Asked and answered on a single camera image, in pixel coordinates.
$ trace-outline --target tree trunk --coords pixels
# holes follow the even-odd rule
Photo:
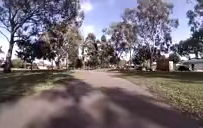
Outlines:
[[[52,71],[54,70],[54,61],[53,60],[51,60],[51,69],[52,69]]]
[[[150,49],[150,69],[152,71],[152,64],[153,64],[153,53],[152,50]]]
[[[33,61],[31,62],[30,70],[33,71]]]
[[[9,42],[8,54],[6,56],[6,61],[5,61],[4,73],[11,72],[13,47],[14,47],[14,36],[11,36],[11,40]]]
[[[130,60],[129,60],[129,69],[131,68],[131,64],[132,64],[132,55],[131,55],[131,53],[132,53],[132,48],[130,48]]]

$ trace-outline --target car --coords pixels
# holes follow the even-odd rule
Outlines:
[[[178,71],[191,71],[190,70],[190,68],[188,67],[188,66],[186,66],[186,65],[179,65],[178,67],[177,67],[177,70]]]

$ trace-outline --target bush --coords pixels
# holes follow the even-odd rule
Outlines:
[[[12,67],[13,68],[24,68],[23,61],[21,59],[12,60]]]

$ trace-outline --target cloud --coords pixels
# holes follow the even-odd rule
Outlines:
[[[94,33],[95,32],[95,27],[93,25],[84,25],[82,27],[82,32],[83,32],[84,37],[87,37],[87,35],[89,33]]]
[[[81,4],[81,9],[85,13],[88,13],[93,10],[93,5],[89,0],[83,0]]]

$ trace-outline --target green grass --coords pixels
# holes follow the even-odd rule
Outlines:
[[[134,72],[120,77],[148,87],[182,112],[203,117],[203,72]]]
[[[66,72],[0,72],[0,103],[15,101],[23,96],[52,89],[59,80],[70,79]]]

